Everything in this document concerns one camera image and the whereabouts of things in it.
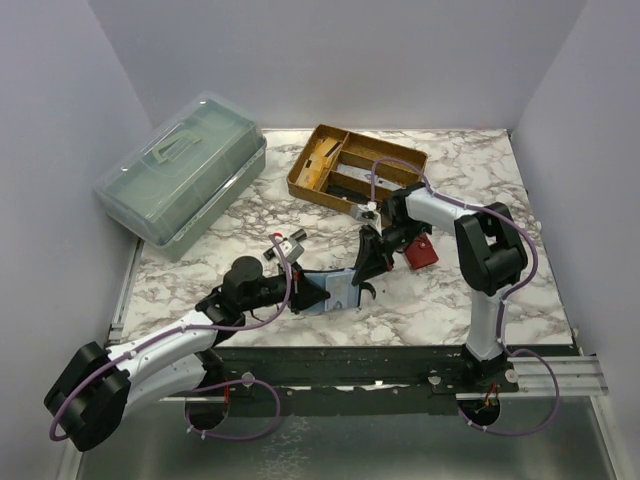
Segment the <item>black mounting base rail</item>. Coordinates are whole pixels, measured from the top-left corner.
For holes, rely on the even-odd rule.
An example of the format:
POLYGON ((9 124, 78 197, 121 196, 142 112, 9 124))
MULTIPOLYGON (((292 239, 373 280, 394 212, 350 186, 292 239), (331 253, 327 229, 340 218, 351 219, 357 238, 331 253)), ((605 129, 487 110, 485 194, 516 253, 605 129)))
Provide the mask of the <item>black mounting base rail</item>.
MULTIPOLYGON (((536 356, 580 356, 573 346, 537 346, 536 356)), ((512 360, 497 374, 467 384, 459 372, 458 346, 392 347, 222 347, 214 350, 228 376, 253 378, 256 385, 164 397, 210 409, 227 403, 233 416, 265 417, 280 406, 284 415, 354 416, 428 413, 454 415, 476 401, 505 403, 537 399, 519 393, 512 360)), ((148 407, 135 408, 130 414, 148 407)))

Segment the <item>black T-shaped tool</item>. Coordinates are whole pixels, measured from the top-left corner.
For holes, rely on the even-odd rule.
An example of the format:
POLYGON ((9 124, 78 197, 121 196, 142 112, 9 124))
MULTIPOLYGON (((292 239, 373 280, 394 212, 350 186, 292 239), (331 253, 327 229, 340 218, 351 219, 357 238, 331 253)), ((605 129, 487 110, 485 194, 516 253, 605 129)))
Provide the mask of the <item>black T-shaped tool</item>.
POLYGON ((302 241, 304 241, 307 238, 307 233, 303 228, 300 228, 298 230, 296 230, 294 233, 292 233, 289 237, 282 237, 279 236, 281 238, 281 241, 286 239, 286 238, 293 238, 295 240, 297 240, 300 244, 302 241))

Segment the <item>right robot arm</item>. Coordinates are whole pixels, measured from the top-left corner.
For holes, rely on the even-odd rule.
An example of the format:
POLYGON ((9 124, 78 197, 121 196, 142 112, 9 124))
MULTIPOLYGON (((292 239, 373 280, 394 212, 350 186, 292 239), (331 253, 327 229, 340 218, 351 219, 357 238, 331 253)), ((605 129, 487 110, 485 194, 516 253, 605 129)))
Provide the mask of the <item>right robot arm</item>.
POLYGON ((382 216, 387 227, 380 231, 371 225, 360 228, 354 285, 392 270, 393 254, 423 233, 437 228, 454 237, 459 268, 472 293, 470 330, 461 347, 459 372, 467 384, 497 374, 506 364, 502 340, 505 296, 528 265, 508 207, 499 202, 468 205, 417 183, 394 191, 381 212, 367 211, 362 216, 368 221, 382 216))

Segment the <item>white cards in tray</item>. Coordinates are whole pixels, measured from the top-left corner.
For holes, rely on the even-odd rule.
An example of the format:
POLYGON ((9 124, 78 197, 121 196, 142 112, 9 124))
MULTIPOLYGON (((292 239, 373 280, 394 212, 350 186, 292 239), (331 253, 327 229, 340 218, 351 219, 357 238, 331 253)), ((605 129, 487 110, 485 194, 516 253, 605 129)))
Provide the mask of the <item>white cards in tray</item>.
MULTIPOLYGON (((369 169, 363 169, 360 167, 355 167, 351 165, 346 165, 344 163, 339 163, 337 165, 336 171, 343 175, 349 176, 351 178, 355 178, 361 181, 366 182, 367 184, 371 183, 371 171, 369 169)), ((382 177, 376 177, 376 186, 386 188, 389 190, 395 190, 400 187, 399 184, 386 180, 382 177)))

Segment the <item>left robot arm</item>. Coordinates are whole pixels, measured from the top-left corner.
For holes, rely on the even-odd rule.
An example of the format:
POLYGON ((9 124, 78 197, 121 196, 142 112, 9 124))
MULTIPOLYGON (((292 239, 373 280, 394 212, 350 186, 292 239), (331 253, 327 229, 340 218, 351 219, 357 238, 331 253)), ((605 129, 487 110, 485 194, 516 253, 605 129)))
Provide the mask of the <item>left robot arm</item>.
POLYGON ((52 416, 49 437, 69 440, 85 452, 105 441, 135 408, 177 393, 256 385, 253 378, 227 375, 215 353, 217 345, 251 330, 246 316, 275 307, 257 328, 274 322, 285 309, 295 313, 324 308, 333 296, 327 271, 312 271, 283 261, 267 277, 255 257, 236 259, 222 283, 187 314, 155 333, 105 348, 96 342, 80 347, 46 394, 52 416))

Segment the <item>woven wicker organizer tray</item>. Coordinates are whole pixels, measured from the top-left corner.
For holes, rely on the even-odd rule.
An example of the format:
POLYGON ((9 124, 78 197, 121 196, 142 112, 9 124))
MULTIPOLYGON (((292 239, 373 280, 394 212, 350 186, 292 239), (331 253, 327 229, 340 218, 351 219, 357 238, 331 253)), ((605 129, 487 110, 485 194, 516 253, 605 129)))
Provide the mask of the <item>woven wicker organizer tray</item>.
POLYGON ((420 180, 428 155, 386 140, 321 124, 287 175, 289 193, 340 213, 378 204, 420 180))

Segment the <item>aluminium extrusion rail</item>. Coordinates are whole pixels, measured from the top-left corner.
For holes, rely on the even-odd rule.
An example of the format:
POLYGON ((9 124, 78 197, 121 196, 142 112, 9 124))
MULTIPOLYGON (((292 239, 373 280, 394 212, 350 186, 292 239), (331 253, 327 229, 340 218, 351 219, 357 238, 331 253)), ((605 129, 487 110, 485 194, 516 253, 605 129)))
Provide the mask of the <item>aluminium extrusion rail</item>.
POLYGON ((596 356, 532 357, 512 360, 519 393, 532 397, 605 396, 609 389, 596 356))

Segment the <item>green plastic storage box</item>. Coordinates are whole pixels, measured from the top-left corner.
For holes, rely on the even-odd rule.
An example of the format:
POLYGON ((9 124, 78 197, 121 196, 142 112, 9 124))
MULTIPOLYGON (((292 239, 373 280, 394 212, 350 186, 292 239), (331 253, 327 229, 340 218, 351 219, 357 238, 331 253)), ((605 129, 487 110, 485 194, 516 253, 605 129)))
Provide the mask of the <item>green plastic storage box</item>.
POLYGON ((177 261, 259 176, 267 141, 258 122, 203 93, 95 183, 106 213, 177 261))

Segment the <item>red leather card holder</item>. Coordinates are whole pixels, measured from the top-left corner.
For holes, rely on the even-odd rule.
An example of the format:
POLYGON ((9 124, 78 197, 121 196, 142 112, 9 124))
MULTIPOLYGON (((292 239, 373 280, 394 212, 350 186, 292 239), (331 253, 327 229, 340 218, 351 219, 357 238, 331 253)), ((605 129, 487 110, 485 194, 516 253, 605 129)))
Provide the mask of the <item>red leather card holder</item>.
POLYGON ((404 257, 411 270, 416 271, 436 264, 439 257, 427 234, 414 239, 403 250, 404 257))

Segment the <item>black cards in tray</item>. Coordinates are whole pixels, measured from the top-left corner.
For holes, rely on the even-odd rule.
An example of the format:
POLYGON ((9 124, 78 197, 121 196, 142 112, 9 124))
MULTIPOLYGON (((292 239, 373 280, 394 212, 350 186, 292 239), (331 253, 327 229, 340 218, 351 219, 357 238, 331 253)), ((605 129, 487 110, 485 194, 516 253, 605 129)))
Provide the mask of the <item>black cards in tray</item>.
POLYGON ((363 185, 330 184, 324 193, 329 197, 328 205, 334 210, 348 210, 354 204, 366 204, 371 200, 370 189, 363 185))

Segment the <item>black leather card holder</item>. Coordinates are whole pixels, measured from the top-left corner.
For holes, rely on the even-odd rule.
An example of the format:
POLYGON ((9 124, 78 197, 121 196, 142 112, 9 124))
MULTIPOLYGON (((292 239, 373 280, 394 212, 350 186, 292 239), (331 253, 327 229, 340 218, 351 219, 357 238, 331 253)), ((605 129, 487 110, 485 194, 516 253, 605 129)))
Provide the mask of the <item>black leather card holder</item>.
POLYGON ((359 308, 363 291, 367 291, 373 299, 376 299, 377 292, 371 283, 363 282, 356 286, 352 284, 354 275, 355 270, 350 268, 323 271, 306 270, 305 277, 311 283, 328 292, 329 298, 315 301, 301 313, 305 315, 323 314, 359 308))

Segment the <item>gold cards in tray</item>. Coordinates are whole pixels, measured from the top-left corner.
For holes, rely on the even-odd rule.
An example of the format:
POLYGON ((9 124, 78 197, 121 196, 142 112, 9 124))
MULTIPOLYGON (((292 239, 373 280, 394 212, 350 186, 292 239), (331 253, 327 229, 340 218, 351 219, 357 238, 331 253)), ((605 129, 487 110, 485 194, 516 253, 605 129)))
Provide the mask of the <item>gold cards in tray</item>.
POLYGON ((314 189, 323 171, 331 166, 341 145, 340 141, 333 138, 321 139, 305 161, 296 184, 303 188, 314 189))

